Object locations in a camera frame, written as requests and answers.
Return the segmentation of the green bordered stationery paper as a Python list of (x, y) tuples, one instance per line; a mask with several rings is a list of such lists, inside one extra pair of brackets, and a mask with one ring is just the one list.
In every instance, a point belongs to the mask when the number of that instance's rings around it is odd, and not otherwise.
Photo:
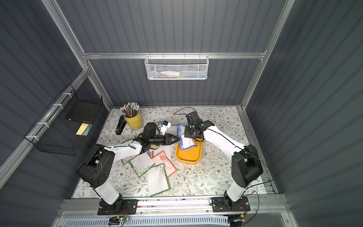
[(171, 158), (171, 152), (170, 152), (171, 146), (160, 146), (157, 149), (151, 149), (150, 154), (152, 155), (152, 158), (162, 151), (165, 153), (165, 155), (170, 159)]

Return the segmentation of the yellow storage tray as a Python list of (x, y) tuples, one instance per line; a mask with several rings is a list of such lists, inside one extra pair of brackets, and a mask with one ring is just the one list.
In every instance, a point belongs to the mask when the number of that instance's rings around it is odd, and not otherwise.
[(194, 165), (199, 162), (199, 160), (201, 159), (203, 143), (201, 141), (194, 141), (197, 147), (193, 147), (184, 151), (180, 150), (178, 142), (175, 155), (179, 162), (189, 165)]

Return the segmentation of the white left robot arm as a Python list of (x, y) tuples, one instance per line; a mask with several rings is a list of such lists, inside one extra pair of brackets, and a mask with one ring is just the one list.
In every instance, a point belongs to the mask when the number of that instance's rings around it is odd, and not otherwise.
[(115, 146), (93, 145), (77, 170), (77, 175), (89, 183), (101, 201), (114, 205), (122, 196), (112, 186), (109, 175), (112, 165), (124, 158), (145, 153), (152, 145), (172, 145), (180, 141), (176, 135), (165, 133), (155, 123), (147, 123), (135, 139)]

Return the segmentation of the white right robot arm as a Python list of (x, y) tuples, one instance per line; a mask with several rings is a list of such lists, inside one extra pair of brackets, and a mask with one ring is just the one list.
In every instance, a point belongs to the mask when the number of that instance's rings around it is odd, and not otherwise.
[(247, 190), (249, 184), (257, 180), (263, 173), (262, 161), (255, 146), (243, 145), (221, 130), (211, 121), (203, 121), (196, 111), (186, 116), (184, 136), (191, 139), (201, 139), (212, 143), (226, 154), (231, 161), (232, 183), (224, 194), (225, 201), (238, 202)]

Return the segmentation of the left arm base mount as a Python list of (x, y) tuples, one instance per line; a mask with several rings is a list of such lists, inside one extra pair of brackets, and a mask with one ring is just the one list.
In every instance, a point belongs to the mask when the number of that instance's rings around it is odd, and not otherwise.
[(99, 216), (106, 215), (134, 215), (138, 207), (138, 200), (136, 199), (117, 199), (112, 205), (106, 203), (103, 199), (99, 202), (97, 214)]

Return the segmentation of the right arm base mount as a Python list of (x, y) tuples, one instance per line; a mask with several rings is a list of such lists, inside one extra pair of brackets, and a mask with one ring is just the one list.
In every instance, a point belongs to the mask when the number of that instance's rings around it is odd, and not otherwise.
[(239, 212), (246, 214), (251, 210), (250, 203), (246, 196), (241, 197), (238, 201), (230, 201), (226, 197), (212, 197), (209, 199), (214, 212)]

